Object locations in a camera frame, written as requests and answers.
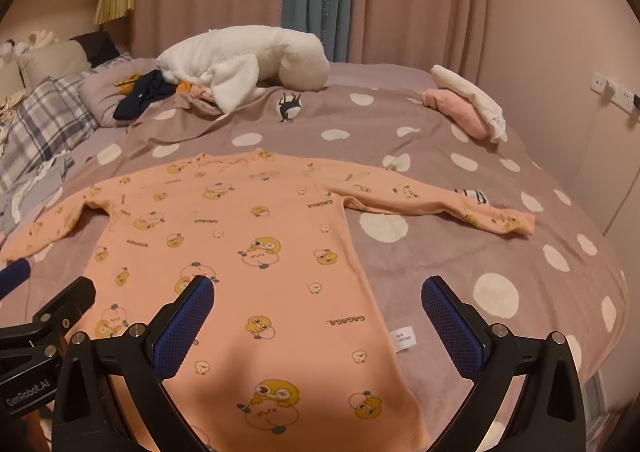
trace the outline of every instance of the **mauve bedsheet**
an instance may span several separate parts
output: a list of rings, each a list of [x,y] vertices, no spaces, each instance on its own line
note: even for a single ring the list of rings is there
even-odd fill
[[[417,75],[416,87],[410,86],[419,89],[421,81]],[[417,346],[399,352],[398,361],[431,435],[443,430],[470,387],[420,307],[420,285],[432,274],[442,275],[489,323],[500,321],[515,334],[532,337],[563,331],[582,383],[600,367],[619,342],[626,318],[622,269],[597,228],[530,160],[512,129],[498,145],[474,142],[449,119],[424,108],[415,92],[348,86],[302,94],[294,121],[280,122],[282,96],[282,90],[270,90],[226,117],[184,95],[158,103],[100,158],[79,169],[63,197],[107,176],[198,152],[239,153],[248,145],[384,165],[439,187],[480,190],[491,204],[535,212],[536,233],[500,237],[446,216],[347,215],[388,329],[414,328]],[[158,145],[170,145],[173,152],[154,158]],[[116,146],[120,152],[111,159]],[[32,258],[32,278],[4,302],[0,325],[23,322],[79,275],[104,226],[103,216],[85,215],[71,238]],[[520,385],[513,382],[496,418],[498,429],[507,423]]]

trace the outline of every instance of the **blue gripper pad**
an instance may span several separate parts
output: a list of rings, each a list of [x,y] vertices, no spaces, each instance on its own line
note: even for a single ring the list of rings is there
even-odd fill
[[[213,282],[208,277],[195,277],[173,304],[167,317],[162,310],[150,326],[163,323],[164,330],[153,342],[152,364],[156,378],[160,381],[172,378],[191,348],[198,331],[213,307]]]
[[[436,329],[460,376],[475,383],[482,374],[484,346],[460,311],[466,309],[465,306],[446,284],[443,288],[439,282],[444,284],[441,277],[434,276],[422,283],[420,292],[422,308]]]
[[[31,267],[26,259],[18,259],[0,272],[0,301],[31,275]]]

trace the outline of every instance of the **orange baby onesie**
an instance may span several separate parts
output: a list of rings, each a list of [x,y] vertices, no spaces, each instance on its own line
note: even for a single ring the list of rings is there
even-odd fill
[[[213,310],[164,386],[220,452],[415,452],[430,442],[345,206],[445,211],[499,234],[531,234],[534,226],[531,215],[385,169],[259,149],[198,155],[78,191],[18,234],[0,259],[64,237],[85,206],[106,211],[110,223],[85,271],[95,305],[76,331],[120,335],[150,321],[195,275],[215,283]],[[154,450],[124,383],[116,388],[140,443]]]

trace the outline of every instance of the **stuffed animal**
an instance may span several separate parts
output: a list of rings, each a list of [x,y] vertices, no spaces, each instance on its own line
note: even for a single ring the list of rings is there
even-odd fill
[[[273,26],[230,26],[209,30],[165,50],[158,57],[164,79],[210,89],[228,113],[264,94],[258,82],[277,77],[296,91],[317,91],[329,76],[329,61],[313,34]]]
[[[0,44],[0,68],[4,68],[22,54],[26,54],[37,48],[43,48],[49,44],[54,44],[55,42],[58,42],[58,38],[49,30],[32,32],[29,34],[27,41],[15,42],[14,39],[8,39]]]

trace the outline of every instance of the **onesie sleeve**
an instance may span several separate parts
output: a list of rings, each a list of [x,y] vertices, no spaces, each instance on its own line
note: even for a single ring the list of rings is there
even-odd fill
[[[328,159],[308,160],[305,174],[345,206],[375,213],[404,215],[447,212],[476,228],[496,234],[532,235],[535,217],[514,209],[478,204],[452,190],[433,187],[394,171]]]
[[[110,182],[107,180],[84,188],[55,204],[5,244],[0,251],[0,259],[15,261],[30,257],[62,239],[76,226],[85,206],[103,209],[111,215],[112,202],[108,198],[113,185]]]

